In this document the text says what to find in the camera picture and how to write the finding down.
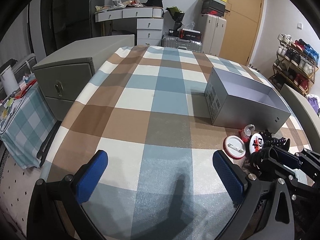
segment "silver suitcase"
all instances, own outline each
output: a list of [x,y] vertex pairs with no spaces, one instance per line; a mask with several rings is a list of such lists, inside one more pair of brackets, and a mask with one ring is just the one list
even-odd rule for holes
[[162,39],[162,47],[184,49],[202,52],[202,43],[199,41],[182,40],[173,36],[165,36]]

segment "white cylinder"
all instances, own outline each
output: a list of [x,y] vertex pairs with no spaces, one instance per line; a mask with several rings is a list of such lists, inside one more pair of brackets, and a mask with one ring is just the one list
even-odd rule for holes
[[11,95],[15,90],[19,88],[10,65],[0,73],[0,80],[7,96]]

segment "door frame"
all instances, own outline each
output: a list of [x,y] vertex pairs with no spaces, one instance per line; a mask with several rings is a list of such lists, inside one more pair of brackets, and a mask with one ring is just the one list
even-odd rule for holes
[[255,38],[254,38],[254,41],[253,41],[253,44],[252,44],[252,48],[250,50],[250,54],[249,54],[249,57],[248,57],[247,62],[246,62],[246,65],[250,62],[254,47],[255,47],[255,45],[257,43],[257,38],[258,38],[258,34],[259,34],[259,31],[260,31],[260,27],[261,27],[263,7],[264,7],[264,0],[261,1],[260,16],[259,16],[257,32],[256,32],[256,35],[255,35]]

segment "suitcase handle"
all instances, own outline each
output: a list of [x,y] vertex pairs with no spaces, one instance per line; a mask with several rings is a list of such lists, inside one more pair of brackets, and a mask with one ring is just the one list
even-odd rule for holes
[[188,40],[188,41],[187,40],[181,40],[179,38],[177,38],[176,41],[177,42],[182,42],[182,43],[190,43],[191,42],[190,40]]

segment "wooden door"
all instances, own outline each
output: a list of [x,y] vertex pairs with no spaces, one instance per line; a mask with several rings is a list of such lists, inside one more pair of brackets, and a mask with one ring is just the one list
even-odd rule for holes
[[219,57],[247,65],[256,42],[263,0],[228,0],[227,20]]

